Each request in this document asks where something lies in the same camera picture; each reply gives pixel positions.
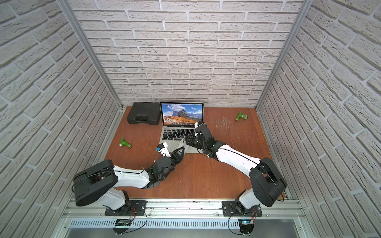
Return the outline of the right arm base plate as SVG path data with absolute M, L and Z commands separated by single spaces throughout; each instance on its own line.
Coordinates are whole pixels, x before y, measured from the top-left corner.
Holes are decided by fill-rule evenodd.
M 255 205 L 251 208 L 246 208 L 238 200 L 225 200 L 222 201 L 222 211 L 224 217 L 230 216 L 244 216 L 244 217 L 262 217 L 261 206 Z

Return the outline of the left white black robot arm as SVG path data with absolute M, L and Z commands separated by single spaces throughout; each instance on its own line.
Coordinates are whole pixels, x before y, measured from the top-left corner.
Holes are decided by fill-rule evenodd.
M 73 177 L 72 186 L 76 206 L 98 203 L 112 211 L 129 207 L 127 192 L 116 188 L 154 188 L 174 171 L 174 168 L 183 160 L 188 148 L 187 145 L 181 144 L 177 149 L 169 152 L 165 143 L 158 145 L 156 151 L 161 156 L 147 169 L 124 169 L 114 165 L 111 160 L 104 160 L 77 173 Z

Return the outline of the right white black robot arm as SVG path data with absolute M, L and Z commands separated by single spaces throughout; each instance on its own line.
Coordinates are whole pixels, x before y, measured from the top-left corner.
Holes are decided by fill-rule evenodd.
M 201 150 L 208 158 L 232 166 L 250 179 L 252 188 L 235 200 L 233 209 L 236 214 L 245 215 L 261 204 L 272 207 L 287 188 L 287 182 L 273 160 L 251 157 L 215 140 L 202 121 L 195 124 L 195 132 L 185 137 L 185 143 Z

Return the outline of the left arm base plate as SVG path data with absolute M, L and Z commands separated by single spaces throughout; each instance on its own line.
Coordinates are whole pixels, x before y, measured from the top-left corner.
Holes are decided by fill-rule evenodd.
M 130 200 L 124 206 L 117 210 L 107 208 L 105 216 L 144 216 L 147 200 Z

